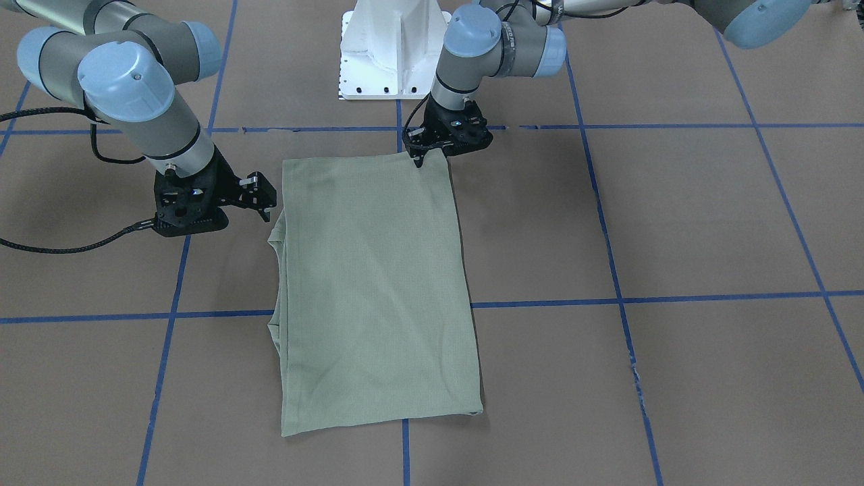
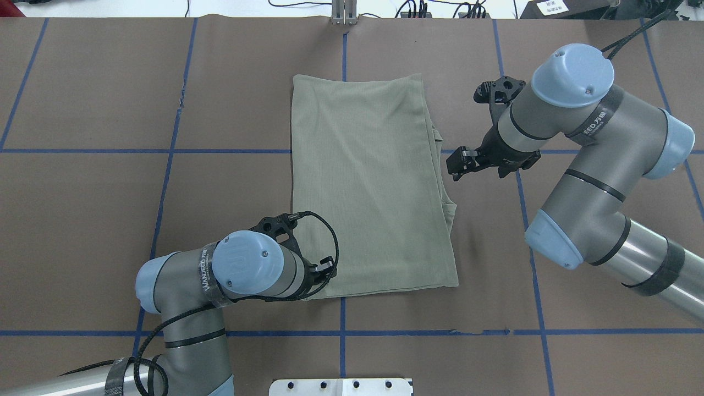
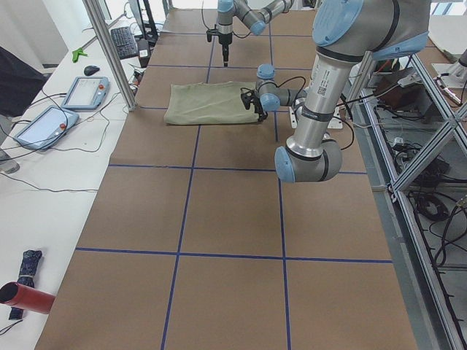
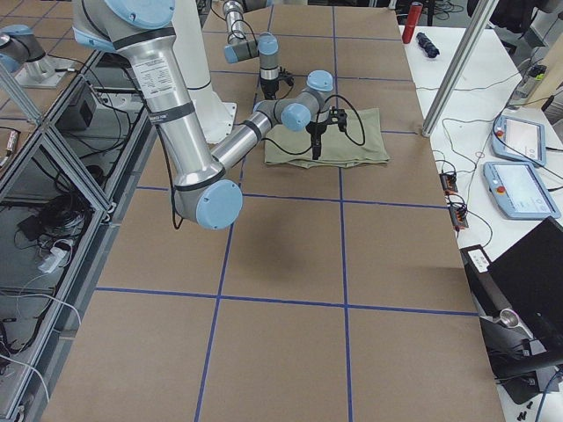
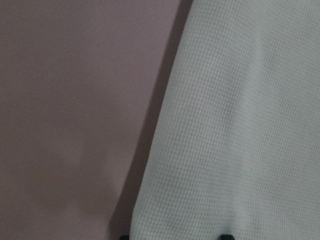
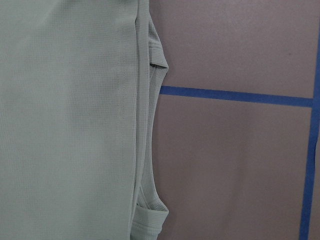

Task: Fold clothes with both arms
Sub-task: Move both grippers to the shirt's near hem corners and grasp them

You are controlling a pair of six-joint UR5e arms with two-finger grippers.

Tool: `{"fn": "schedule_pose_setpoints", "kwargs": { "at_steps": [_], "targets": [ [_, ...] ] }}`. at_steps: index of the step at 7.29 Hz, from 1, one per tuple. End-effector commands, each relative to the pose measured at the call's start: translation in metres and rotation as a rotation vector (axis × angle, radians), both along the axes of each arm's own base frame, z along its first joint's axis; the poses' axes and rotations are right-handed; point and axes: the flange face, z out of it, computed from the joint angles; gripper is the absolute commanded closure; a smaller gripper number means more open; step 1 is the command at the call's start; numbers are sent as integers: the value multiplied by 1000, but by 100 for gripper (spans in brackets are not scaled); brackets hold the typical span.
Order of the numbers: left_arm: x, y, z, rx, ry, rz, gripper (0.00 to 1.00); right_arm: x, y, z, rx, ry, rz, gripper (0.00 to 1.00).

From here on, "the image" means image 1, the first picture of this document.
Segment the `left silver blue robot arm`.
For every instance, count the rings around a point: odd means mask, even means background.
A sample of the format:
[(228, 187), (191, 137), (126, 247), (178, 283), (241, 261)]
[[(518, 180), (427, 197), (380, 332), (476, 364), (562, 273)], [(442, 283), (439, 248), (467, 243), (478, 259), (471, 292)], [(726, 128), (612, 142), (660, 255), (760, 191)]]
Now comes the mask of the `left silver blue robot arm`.
[[(473, 1), (460, 6), (445, 29), (423, 122), (404, 127), (402, 142), (417, 168), (426, 154), (460, 156), (493, 141), (475, 101), (487, 78), (542, 78), (557, 74), (567, 55), (558, 26), (566, 20), (604, 20), (639, 8), (640, 1)], [(799, 22), (809, 1), (684, 1), (740, 49), (777, 40)]]

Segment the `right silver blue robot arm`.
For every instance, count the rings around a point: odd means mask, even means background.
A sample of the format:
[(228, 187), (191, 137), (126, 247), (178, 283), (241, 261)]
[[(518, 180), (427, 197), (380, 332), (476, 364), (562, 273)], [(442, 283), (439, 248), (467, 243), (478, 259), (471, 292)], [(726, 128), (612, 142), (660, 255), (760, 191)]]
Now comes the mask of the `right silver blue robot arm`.
[(3, 1), (44, 20), (18, 44), (38, 89), (120, 130), (155, 169), (155, 215), (176, 228), (222, 224), (225, 205), (268, 221), (277, 192), (238, 178), (177, 86), (218, 74), (222, 47), (200, 22), (170, 22), (130, 1)]

